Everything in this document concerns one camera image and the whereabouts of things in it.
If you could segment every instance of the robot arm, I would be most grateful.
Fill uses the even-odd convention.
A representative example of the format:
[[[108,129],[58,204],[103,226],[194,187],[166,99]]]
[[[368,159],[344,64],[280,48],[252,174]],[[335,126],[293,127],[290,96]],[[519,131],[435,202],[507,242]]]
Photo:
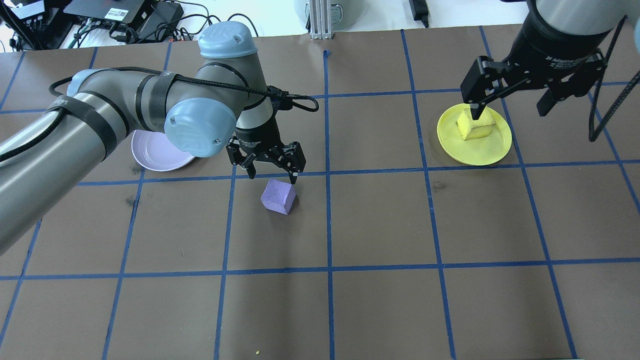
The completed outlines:
[[[40,119],[0,144],[5,155],[42,137],[0,162],[0,254],[135,129],[164,132],[194,156],[225,149],[251,178],[254,160],[270,162],[295,182],[305,157],[299,143],[282,143],[275,113],[293,106],[317,111],[317,102],[266,86],[241,23],[210,26],[199,46],[205,61],[195,79],[139,68],[81,71]],[[316,107],[293,99],[310,99]]]
[[[460,85],[474,120],[489,102],[519,90],[547,89],[537,105],[540,116],[571,95],[585,96],[607,67],[598,49],[602,40],[625,14],[634,23],[640,14],[637,0],[527,3],[529,14],[509,55],[503,61],[478,57]]]

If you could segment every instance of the light blue joint cap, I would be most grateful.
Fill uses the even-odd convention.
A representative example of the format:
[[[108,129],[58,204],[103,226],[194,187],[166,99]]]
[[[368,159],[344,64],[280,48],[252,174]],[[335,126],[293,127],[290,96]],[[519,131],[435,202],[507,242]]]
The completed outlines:
[[[230,59],[258,52],[251,31],[243,23],[225,21],[204,29],[198,39],[200,54],[208,59]]]
[[[236,116],[222,102],[194,97],[178,102],[164,121],[164,133],[174,146],[208,158],[226,146],[236,128]]]
[[[79,71],[71,79],[71,83],[67,88],[67,96],[73,96],[77,94],[78,91],[80,91],[80,86],[82,85],[82,83],[84,83],[86,78],[95,74],[98,71],[103,71],[103,70],[113,70],[113,69],[86,69],[86,70]]]

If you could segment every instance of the blue grid line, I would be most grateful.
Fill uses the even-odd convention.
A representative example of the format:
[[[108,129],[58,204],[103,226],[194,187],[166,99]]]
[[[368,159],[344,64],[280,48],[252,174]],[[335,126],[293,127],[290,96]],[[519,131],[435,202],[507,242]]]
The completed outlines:
[[[166,68],[169,66],[169,57],[171,56],[171,45],[173,45],[173,42],[169,42],[169,45],[166,47],[166,56],[164,57],[163,70],[166,70]]]
[[[607,81],[602,83],[602,86],[612,86],[612,85],[628,85],[628,81]]]
[[[593,96],[591,95],[591,92],[588,92],[587,95],[589,95],[589,101],[591,101],[591,103],[593,104]],[[601,122],[602,121],[602,117],[600,116],[600,110],[597,107],[596,107],[596,116],[598,117],[598,121]],[[606,127],[602,132],[607,137],[607,141],[609,142],[609,146],[611,147],[611,151],[613,152],[613,156],[616,158],[616,163],[620,167],[620,171],[622,172],[622,177],[625,179],[625,182],[627,184],[627,188],[629,189],[629,194],[631,194],[631,198],[633,199],[634,204],[636,205],[636,209],[637,209],[638,213],[640,214],[640,201],[638,201],[638,196],[636,195],[636,191],[634,190],[634,187],[631,184],[631,180],[629,179],[629,176],[627,175],[627,170],[625,169],[625,167],[623,165],[623,162],[620,159],[620,155],[618,154],[618,150],[616,149],[616,146],[613,144],[613,139],[611,138],[611,135],[609,134],[609,131],[607,130]]]
[[[420,156],[422,158],[422,169],[424,171],[424,182],[427,190],[427,199],[429,202],[429,215],[431,217],[431,231],[433,232],[433,245],[436,252],[436,260],[438,261],[438,277],[440,279],[440,291],[442,293],[442,307],[445,318],[445,325],[447,327],[447,338],[449,339],[449,352],[451,358],[456,360],[456,347],[453,339],[453,329],[451,326],[451,315],[449,311],[449,299],[447,298],[447,284],[444,277],[444,267],[442,266],[442,255],[440,253],[440,241],[438,239],[438,229],[436,227],[436,216],[433,208],[433,198],[431,196],[431,182],[429,180],[429,170],[427,165],[427,157],[424,152],[424,141],[422,139],[422,126],[420,124],[420,115],[418,112],[418,100],[416,97],[415,83],[413,81],[413,70],[411,68],[411,59],[409,57],[409,48],[406,45],[406,37],[404,30],[400,30],[400,36],[402,37],[402,43],[404,48],[404,57],[406,59],[406,67],[409,74],[409,82],[411,84],[412,99],[413,99],[413,112],[415,115],[415,126],[417,128],[418,143],[420,145]]]
[[[93,56],[91,57],[91,61],[89,62],[89,69],[93,69],[93,63],[95,63],[96,55],[98,55],[98,47],[93,48]]]
[[[113,186],[113,185],[132,185],[139,183],[140,180],[122,180],[122,181],[83,181],[76,186]]]
[[[539,261],[497,261],[493,263],[451,263],[443,264],[445,269],[460,269],[460,268],[507,268],[507,267],[519,267],[519,266],[540,266],[546,265],[545,260]]]
[[[622,160],[625,164],[638,164],[640,160]],[[595,166],[595,165],[616,165],[616,160],[604,161],[573,161],[573,162],[557,162],[557,163],[526,163],[524,167],[576,167],[576,166]],[[455,170],[479,170],[479,169],[496,169],[496,168],[520,168],[520,164],[498,164],[487,166],[470,166],[458,165],[450,167],[427,167],[427,171],[455,171]],[[396,172],[420,172],[423,168],[379,168],[379,169],[361,169],[361,170],[332,170],[330,175],[357,175],[357,174],[384,174]],[[326,176],[326,171],[302,172],[299,176]],[[257,179],[269,177],[287,177],[285,173],[257,174]],[[236,179],[248,179],[248,175],[236,175]],[[213,181],[213,180],[231,180],[231,176],[192,176],[192,177],[162,177],[158,179],[144,179],[147,183],[170,183],[174,181]],[[137,184],[138,180],[118,180],[118,181],[83,181],[78,186],[114,186],[114,185],[130,185]]]
[[[487,55],[491,58],[491,49],[489,48],[489,43],[486,39],[486,35],[484,33],[484,28],[482,26],[478,27],[480,29],[480,35],[482,36],[482,40],[484,43],[484,48],[486,49]],[[529,176],[527,175],[527,168],[524,165],[524,161],[522,159],[522,153],[520,152],[520,146],[518,145],[518,140],[516,139],[515,131],[513,130],[513,124],[511,123],[511,117],[509,116],[509,110],[507,108],[507,102],[504,99],[500,99],[502,103],[502,107],[504,108],[504,116],[507,120],[511,128],[511,132],[513,135],[513,147],[515,148],[516,155],[518,156],[518,162],[520,164],[520,170],[522,171],[522,177],[524,179],[525,187],[527,188],[527,194],[529,196],[529,202],[531,203],[531,210],[533,212],[533,217],[536,221],[536,227],[538,228],[538,234],[540,236],[540,243],[542,245],[542,250],[545,254],[545,260],[547,264],[547,268],[549,270],[549,277],[551,279],[551,284],[554,289],[554,293],[556,295],[556,302],[558,305],[558,310],[560,312],[560,318],[562,319],[564,333],[566,335],[567,343],[569,346],[569,350],[571,351],[571,355],[574,359],[578,357],[575,351],[575,345],[573,344],[573,337],[571,335],[571,329],[569,328],[569,322],[566,318],[566,313],[564,311],[564,304],[562,302],[562,297],[560,296],[560,289],[558,287],[558,283],[556,280],[556,273],[554,272],[553,264],[551,263],[551,257],[549,254],[549,249],[547,247],[547,241],[545,239],[545,234],[542,229],[542,223],[540,222],[540,215],[538,214],[538,208],[536,206],[536,200],[533,197],[533,191],[531,190],[531,184],[529,182]]]
[[[138,180],[138,191],[136,192],[136,199],[131,209],[131,219],[129,220],[129,228],[127,230],[127,239],[125,241],[124,250],[122,252],[122,262],[120,263],[120,273],[118,274],[118,284],[116,285],[116,291],[113,295],[113,306],[111,307],[111,316],[109,317],[109,325],[107,326],[107,336],[104,339],[104,347],[102,348],[102,360],[107,359],[109,353],[109,344],[111,343],[111,335],[113,333],[113,323],[116,318],[116,312],[118,311],[118,302],[120,301],[120,291],[122,290],[122,281],[124,279],[124,270],[127,266],[127,258],[129,257],[129,246],[131,245],[131,236],[133,235],[133,227],[136,222],[136,215],[138,213],[138,205],[140,204],[140,195],[142,194],[142,185],[145,178],[145,169],[140,172],[140,179]]]
[[[40,232],[41,225],[42,225],[42,219],[36,223],[35,229],[33,230],[33,235],[31,236],[31,242],[29,243],[29,249],[27,250],[27,256],[26,258],[24,258],[24,263],[22,264],[22,272],[20,273],[20,277],[18,278],[18,283],[15,285],[15,291],[13,292],[13,297],[11,299],[11,304],[9,305],[9,310],[6,312],[4,325],[2,327],[2,331],[0,332],[0,348],[2,348],[4,337],[6,336],[6,330],[7,328],[9,328],[11,315],[13,314],[15,303],[18,300],[18,294],[20,293],[20,288],[22,287],[22,282],[24,281],[24,276],[27,272],[27,267],[29,266],[29,260],[31,260],[31,255],[33,254],[33,247],[36,244],[36,239],[38,238],[38,233]]]
[[[585,264],[618,264],[618,263],[640,263],[640,258],[593,258],[593,259],[559,259],[551,260],[553,265],[585,265]],[[423,269],[445,269],[457,268],[504,268],[521,266],[545,266],[546,260],[532,261],[496,261],[479,263],[442,263],[442,264],[395,264],[395,265],[346,265],[332,266],[332,272],[358,272],[358,271],[381,271],[381,270],[423,270]],[[260,268],[245,270],[227,270],[227,275],[257,275],[257,274],[294,274],[294,273],[314,273],[328,272],[328,266],[311,266],[299,268]],[[25,275],[22,279],[28,280],[67,280],[67,279],[138,279],[143,277],[193,277],[222,275],[222,270],[200,270],[200,271],[178,271],[178,272],[129,272],[124,274],[52,274],[52,275]],[[16,276],[2,276],[0,281],[11,281],[20,279]]]
[[[640,263],[640,258],[567,259],[567,260],[552,260],[551,262],[554,265],[618,264],[618,263]]]
[[[431,94],[431,93],[440,93],[440,92],[461,92],[459,88],[457,89],[433,89],[433,90],[414,90],[414,94]]]
[[[327,294],[328,294],[328,316],[329,316],[329,359],[335,360],[335,327],[333,322],[333,244],[332,244],[332,223],[331,223],[331,166],[330,166],[330,139],[329,139],[329,63],[328,58],[331,51],[323,51],[323,72],[324,72],[324,165],[325,165],[325,188],[326,188],[326,264],[327,264]]]
[[[43,274],[25,275],[25,280],[117,279],[120,274]]]
[[[18,60],[18,65],[15,66],[15,70],[13,71],[13,76],[9,81],[9,85],[7,85],[6,87],[6,91],[4,92],[4,96],[2,97],[2,101],[0,101],[0,110],[2,110],[2,108],[4,107],[6,98],[9,96],[9,91],[11,91],[11,86],[13,86],[13,82],[15,81],[15,77],[18,75],[18,70],[20,70],[20,66],[22,65],[22,61],[26,53],[27,53],[26,51],[23,51],[22,55],[20,55],[20,60]]]
[[[229,205],[227,209],[227,231],[225,233],[225,251],[222,258],[220,278],[220,294],[218,296],[218,318],[216,320],[216,338],[213,347],[213,359],[220,358],[220,338],[222,333],[222,313],[225,305],[225,289],[227,287],[227,266],[229,262],[229,245],[231,244],[231,218],[234,212],[234,194],[236,192],[236,166],[231,171],[231,186],[229,187]]]
[[[26,113],[43,113],[46,109],[33,109],[33,110],[4,110],[0,111],[0,115],[4,114],[26,114]]]
[[[327,91],[321,97],[332,98],[332,97],[361,97],[361,96],[381,96],[381,95],[408,95],[411,93],[411,90],[405,91],[384,91],[384,92],[354,92],[354,93],[344,93],[344,94],[329,94]]]

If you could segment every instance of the black cable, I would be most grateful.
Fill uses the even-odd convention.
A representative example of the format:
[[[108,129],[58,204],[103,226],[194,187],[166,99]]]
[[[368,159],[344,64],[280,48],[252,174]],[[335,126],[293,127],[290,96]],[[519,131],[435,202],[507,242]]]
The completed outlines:
[[[609,62],[609,58],[611,58],[611,53],[613,53],[613,48],[615,47],[616,42],[618,41],[618,36],[620,35],[620,31],[622,31],[622,26],[624,25],[626,18],[627,17],[625,16],[619,21],[618,26],[616,27],[616,31],[613,33],[613,37],[611,38],[611,43],[609,44],[609,48],[607,49],[607,54],[605,55],[605,61],[607,63]],[[605,72],[603,71],[600,77],[598,78],[598,81],[596,82],[596,88],[593,92],[593,101],[591,102],[591,111],[589,112],[589,141],[590,142],[596,141],[596,139],[598,138],[602,130],[604,130],[604,127],[607,125],[607,123],[609,122],[613,114],[620,107],[622,102],[627,98],[627,95],[631,92],[634,86],[638,83],[638,79],[640,79],[640,72],[638,72],[631,79],[631,81],[629,81],[627,86],[622,90],[618,98],[611,105],[611,107],[609,108],[609,111],[607,111],[606,115],[602,118],[602,120],[598,124],[598,127],[594,129],[593,128],[594,118],[595,118],[596,109],[598,105],[598,97],[600,96],[600,88],[602,87],[602,81],[604,80],[604,74]]]
[[[62,122],[62,119],[64,117],[65,117],[65,112],[62,109],[58,110],[58,115],[53,120],[53,122],[44,131],[42,131],[40,134],[38,134],[38,136],[36,136],[33,139],[31,139],[29,142],[16,147],[13,150],[9,150],[4,154],[0,154],[0,163],[5,161],[5,160],[8,160],[8,159],[10,159],[10,158],[12,158],[14,156],[22,154],[23,152],[29,150],[30,148],[38,145],[38,143],[40,143],[47,136],[49,136],[49,134],[51,134],[56,129],[56,127],[58,127],[58,125],[60,125],[60,123]]]
[[[86,37],[89,36],[89,33],[92,32],[93,30],[100,28],[100,25],[102,25],[102,21],[98,20],[95,23],[93,23],[93,25],[87,30],[80,31],[80,29],[78,29],[78,31],[76,31],[74,38],[78,39],[78,43],[77,43],[78,48],[80,48],[80,45],[82,45]]]
[[[118,70],[118,71],[138,71],[138,72],[144,72],[146,74],[152,74],[152,75],[160,75],[162,72],[158,71],[158,70],[152,70],[152,69],[146,69],[143,67],[115,67],[113,68],[114,70]],[[49,87],[49,92],[54,95],[54,96],[60,96],[62,95],[62,93],[56,91],[56,88],[62,84],[66,84],[69,81],[72,80],[73,77],[68,77],[68,78],[64,78],[62,80],[58,80],[55,83],[51,84],[51,86]],[[209,80],[203,80],[203,79],[195,79],[195,78],[189,78],[187,76],[183,76],[180,74],[177,74],[175,79],[177,81],[185,81],[187,83],[192,83],[192,84],[197,84],[197,85],[205,85],[205,86],[215,86],[217,88],[226,88],[226,89],[230,89],[230,90],[236,90],[236,91],[240,91],[240,92],[248,92],[251,94],[257,94],[257,95],[262,95],[262,96],[266,96],[269,97],[270,99],[278,99],[278,100],[282,100],[282,101],[287,101],[287,102],[291,102],[292,106],[295,106],[299,109],[305,110],[305,111],[310,111],[310,112],[315,112],[318,111],[318,109],[320,108],[318,105],[318,101],[315,100],[313,97],[311,96],[307,96],[307,95],[297,95],[297,94],[289,94],[288,92],[284,92],[284,95],[277,95],[277,94],[272,94],[270,92],[267,91],[263,91],[263,90],[258,90],[258,89],[254,89],[254,88],[249,88],[246,86],[240,86],[240,85],[235,85],[235,84],[228,84],[228,83],[220,83],[218,81],[209,81]],[[301,104],[298,104],[296,102],[294,102],[293,100],[309,100],[311,102],[314,103],[314,108],[309,108],[308,106],[304,106]]]
[[[251,26],[253,26],[253,30],[255,31],[255,37],[257,37],[257,38],[259,38],[259,37],[260,37],[260,35],[258,35],[258,31],[255,29],[255,25],[253,25],[253,21],[251,21],[251,19],[249,19],[249,16],[247,16],[247,15],[245,15],[245,14],[243,14],[243,13],[235,13],[235,14],[231,15],[231,16],[227,19],[227,21],[229,21],[229,20],[233,19],[233,17],[234,17],[234,16],[242,16],[242,17],[244,17],[245,19],[249,20],[249,23],[251,24]]]
[[[202,14],[200,14],[200,13],[194,13],[194,14],[187,15],[187,16],[185,16],[185,17],[181,17],[181,18],[176,19],[176,20],[173,20],[173,21],[169,21],[169,22],[167,22],[167,23],[160,23],[160,24],[158,24],[158,27],[156,28],[156,30],[155,30],[154,32],[150,33],[149,35],[145,36],[144,38],[140,38],[140,39],[139,39],[137,42],[135,42],[134,44],[140,44],[142,41],[144,41],[144,40],[146,40],[146,39],[148,39],[148,38],[150,38],[150,37],[152,37],[152,36],[153,36],[153,37],[155,37],[155,38],[157,38],[157,34],[158,34],[160,31],[165,30],[165,29],[170,29],[170,27],[171,27],[171,26],[174,26],[174,27],[175,27],[175,24],[177,24],[178,22],[180,22],[180,21],[182,21],[182,20],[184,20],[184,19],[188,19],[188,18],[190,18],[190,17],[204,17],[204,18],[207,18],[205,15],[202,15]],[[199,34],[200,32],[202,32],[202,30],[204,30],[204,28],[205,28],[205,26],[206,26],[207,24],[208,24],[208,22],[205,22],[204,24],[202,24],[202,27],[201,27],[197,32],[195,32],[195,33],[189,33],[189,34],[190,34],[190,35],[197,35],[197,34]]]
[[[14,14],[3,1],[0,1],[0,17],[3,18],[23,41],[31,47],[32,50],[43,50],[40,39]]]
[[[166,3],[179,3],[179,4],[188,4],[188,5],[197,5],[197,6],[200,6],[200,7],[204,8],[204,10],[207,12],[207,19],[209,17],[211,17],[211,15],[209,14],[209,8],[204,6],[203,4],[188,3],[187,1],[179,1],[179,0],[160,0],[160,1],[164,1]]]

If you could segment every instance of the black strap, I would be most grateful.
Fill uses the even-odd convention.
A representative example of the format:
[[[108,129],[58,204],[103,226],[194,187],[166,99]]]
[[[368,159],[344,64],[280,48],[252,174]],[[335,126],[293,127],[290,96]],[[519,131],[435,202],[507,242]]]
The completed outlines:
[[[145,89],[145,85],[149,82],[149,80],[154,77],[153,75],[149,75],[142,79],[140,84],[138,85],[138,89],[136,90],[136,116],[138,116],[138,121],[142,127],[147,131],[151,131],[145,122],[145,118],[142,116],[142,91]]]
[[[246,87],[249,87],[249,83],[247,82],[247,80],[246,80],[246,79],[244,78],[244,76],[242,76],[242,74],[240,74],[240,72],[239,72],[238,70],[236,70],[234,67],[232,67],[232,66],[230,66],[230,65],[227,65],[227,64],[225,64],[225,63],[216,63],[216,62],[212,62],[212,63],[206,63],[206,64],[202,65],[202,67],[200,67],[200,68],[198,69],[198,71],[200,71],[200,70],[202,70],[202,69],[206,68],[207,66],[219,66],[219,67],[222,67],[222,68],[224,68],[224,69],[227,69],[227,70],[229,70],[229,71],[233,72],[237,77],[239,77],[239,78],[240,78],[240,80],[244,83],[244,85],[245,85]]]
[[[118,145],[116,133],[113,132],[113,128],[109,125],[107,120],[100,115],[93,107],[85,102],[74,99],[66,95],[61,95],[45,112],[66,109],[71,115],[82,120],[85,124],[95,131],[102,144],[104,145],[104,159],[109,156]]]
[[[91,91],[91,90],[81,90],[81,93],[84,94],[89,94],[89,95],[93,95],[97,98],[99,98],[100,100],[106,102],[107,104],[109,104],[120,116],[120,118],[122,119],[122,123],[124,124],[124,128],[125,131],[127,132],[126,136],[129,136],[129,122],[127,121],[127,117],[124,115],[124,112],[122,112],[122,109],[120,109],[120,107],[118,105],[116,105],[115,102],[111,101],[111,99],[109,99],[108,97],[100,94],[99,92],[95,92],[95,91]]]
[[[178,74],[170,71],[164,71],[158,75],[158,80],[151,88],[151,97],[149,98],[149,116],[151,121],[158,121],[164,124],[166,117],[166,98],[169,95],[169,89],[175,82]]]
[[[261,105],[261,104],[262,104],[266,99],[267,99],[267,97],[266,97],[266,96],[263,96],[260,100],[258,100],[258,101],[256,101],[256,102],[254,102],[253,104],[245,106],[245,107],[244,107],[244,109],[243,109],[243,111],[245,111],[245,110],[251,110],[251,109],[257,108],[257,107],[258,107],[258,106],[260,106],[260,105]]]

